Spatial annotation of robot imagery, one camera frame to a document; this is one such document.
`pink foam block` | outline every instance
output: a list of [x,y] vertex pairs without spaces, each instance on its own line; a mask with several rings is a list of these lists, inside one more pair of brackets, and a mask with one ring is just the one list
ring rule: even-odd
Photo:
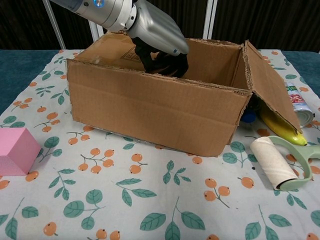
[[26,128],[0,128],[0,176],[27,175],[40,149]]

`yellow banana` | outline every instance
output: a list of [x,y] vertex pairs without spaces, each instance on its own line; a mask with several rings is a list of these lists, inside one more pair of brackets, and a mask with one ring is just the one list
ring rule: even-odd
[[277,116],[266,105],[261,108],[260,117],[279,137],[295,145],[306,146],[308,144],[307,140],[300,132],[296,133],[288,123],[286,123],[281,117]]

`lint roller tape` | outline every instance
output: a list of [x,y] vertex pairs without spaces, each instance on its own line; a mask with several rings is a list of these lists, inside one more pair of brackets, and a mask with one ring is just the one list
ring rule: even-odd
[[[275,145],[287,148],[290,154],[296,158],[303,168],[304,178],[296,176]],[[252,142],[250,148],[273,189],[280,191],[292,191],[310,181],[312,171],[308,159],[320,158],[320,145],[297,146],[278,136],[257,138]]]

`cardboard box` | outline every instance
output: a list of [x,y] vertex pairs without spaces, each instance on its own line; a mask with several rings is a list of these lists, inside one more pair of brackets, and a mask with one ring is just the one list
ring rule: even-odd
[[73,119],[204,157],[229,144],[252,94],[294,129],[283,79],[246,41],[188,39],[183,78],[144,73],[131,39],[107,33],[67,60]]

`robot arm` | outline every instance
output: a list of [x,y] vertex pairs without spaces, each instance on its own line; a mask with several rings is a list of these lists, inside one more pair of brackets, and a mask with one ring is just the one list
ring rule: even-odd
[[[126,31],[148,73],[181,77],[189,47],[175,21],[146,0],[51,0],[110,32]],[[155,59],[151,53],[159,53]]]

